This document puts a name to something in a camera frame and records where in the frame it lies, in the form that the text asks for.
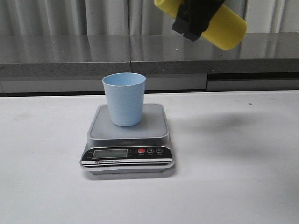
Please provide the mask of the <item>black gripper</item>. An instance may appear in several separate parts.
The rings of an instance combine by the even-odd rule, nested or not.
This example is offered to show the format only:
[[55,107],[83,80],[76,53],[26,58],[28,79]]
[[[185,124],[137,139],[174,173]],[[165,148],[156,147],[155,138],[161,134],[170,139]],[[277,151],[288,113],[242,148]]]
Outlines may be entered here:
[[208,28],[209,22],[224,0],[184,0],[178,8],[172,30],[196,41]]

